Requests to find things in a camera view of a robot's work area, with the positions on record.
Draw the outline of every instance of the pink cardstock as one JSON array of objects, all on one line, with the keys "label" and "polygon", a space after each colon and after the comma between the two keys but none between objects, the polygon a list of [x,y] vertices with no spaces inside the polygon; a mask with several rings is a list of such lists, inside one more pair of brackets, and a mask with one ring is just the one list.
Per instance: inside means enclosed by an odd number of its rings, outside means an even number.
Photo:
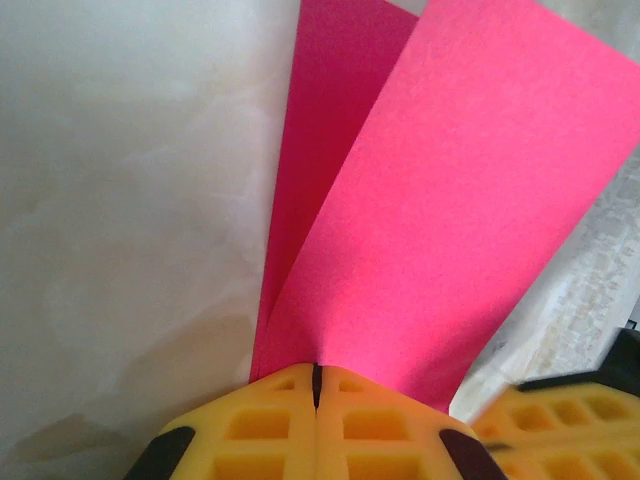
[{"label": "pink cardstock", "polygon": [[431,0],[259,332],[257,375],[340,365],[445,410],[639,140],[638,65],[531,0]]},{"label": "pink cardstock", "polygon": [[302,0],[255,351],[263,348],[280,289],[417,21],[384,0]]}]

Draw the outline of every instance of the pink paper strip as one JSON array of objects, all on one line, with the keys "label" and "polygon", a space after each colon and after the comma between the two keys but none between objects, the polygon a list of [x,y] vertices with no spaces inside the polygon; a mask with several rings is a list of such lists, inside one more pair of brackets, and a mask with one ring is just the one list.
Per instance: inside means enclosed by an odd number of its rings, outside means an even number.
[{"label": "pink paper strip", "polygon": [[417,20],[384,0],[302,1],[255,351],[263,348],[280,289]]},{"label": "pink paper strip", "polygon": [[446,409],[640,139],[640,67],[530,0],[431,0],[273,309],[260,376]]}]

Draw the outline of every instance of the square hole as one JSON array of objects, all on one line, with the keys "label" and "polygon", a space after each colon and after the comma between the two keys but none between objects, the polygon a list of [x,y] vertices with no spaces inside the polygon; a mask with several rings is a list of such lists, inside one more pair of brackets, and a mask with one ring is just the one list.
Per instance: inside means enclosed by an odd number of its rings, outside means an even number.
[{"label": "square hole", "polygon": [[229,440],[276,439],[289,436],[289,412],[277,409],[244,410],[229,425]]},{"label": "square hole", "polygon": [[214,461],[215,480],[281,480],[284,457],[228,455]]},{"label": "square hole", "polygon": [[564,400],[552,404],[551,408],[565,425],[573,427],[589,423],[587,413],[576,402]]},{"label": "square hole", "polygon": [[344,417],[347,440],[408,440],[402,415],[394,410],[354,410]]},{"label": "square hole", "polygon": [[545,464],[547,473],[553,480],[598,480],[580,457],[559,457]]},{"label": "square hole", "polygon": [[619,453],[598,453],[591,458],[607,474],[607,478],[610,480],[640,479],[640,469]]},{"label": "square hole", "polygon": [[410,456],[349,455],[349,480],[427,480],[420,460]]},{"label": "square hole", "polygon": [[525,432],[542,432],[555,428],[549,414],[538,405],[514,410],[512,417],[518,428]]},{"label": "square hole", "polygon": [[353,380],[345,379],[340,380],[340,383],[338,384],[338,390],[340,390],[341,392],[358,393],[363,392],[364,387],[359,383],[354,382]]},{"label": "square hole", "polygon": [[609,397],[588,397],[585,398],[585,402],[589,405],[593,413],[605,422],[621,420],[631,416],[624,406]]}]

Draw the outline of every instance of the white surface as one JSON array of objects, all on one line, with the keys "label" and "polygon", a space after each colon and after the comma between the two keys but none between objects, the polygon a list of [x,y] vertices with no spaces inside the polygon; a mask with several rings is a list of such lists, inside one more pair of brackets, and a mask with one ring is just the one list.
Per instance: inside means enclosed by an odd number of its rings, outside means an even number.
[{"label": "white surface", "polygon": [[119,478],[246,382],[297,4],[0,11],[0,477]]},{"label": "white surface", "polygon": [[631,311],[631,315],[629,315],[629,319],[634,322],[640,322],[640,299],[636,300],[636,304]]}]

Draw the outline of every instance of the black tip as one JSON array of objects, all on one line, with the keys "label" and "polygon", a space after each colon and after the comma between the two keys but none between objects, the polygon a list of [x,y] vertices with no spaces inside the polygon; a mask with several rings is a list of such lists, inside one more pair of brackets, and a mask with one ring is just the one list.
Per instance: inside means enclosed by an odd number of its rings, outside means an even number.
[{"label": "black tip", "polygon": [[463,480],[507,480],[489,452],[475,438],[457,430],[440,430],[440,440]]},{"label": "black tip", "polygon": [[311,390],[313,391],[313,406],[316,410],[320,406],[320,392],[322,391],[322,366],[313,364],[311,372]]}]

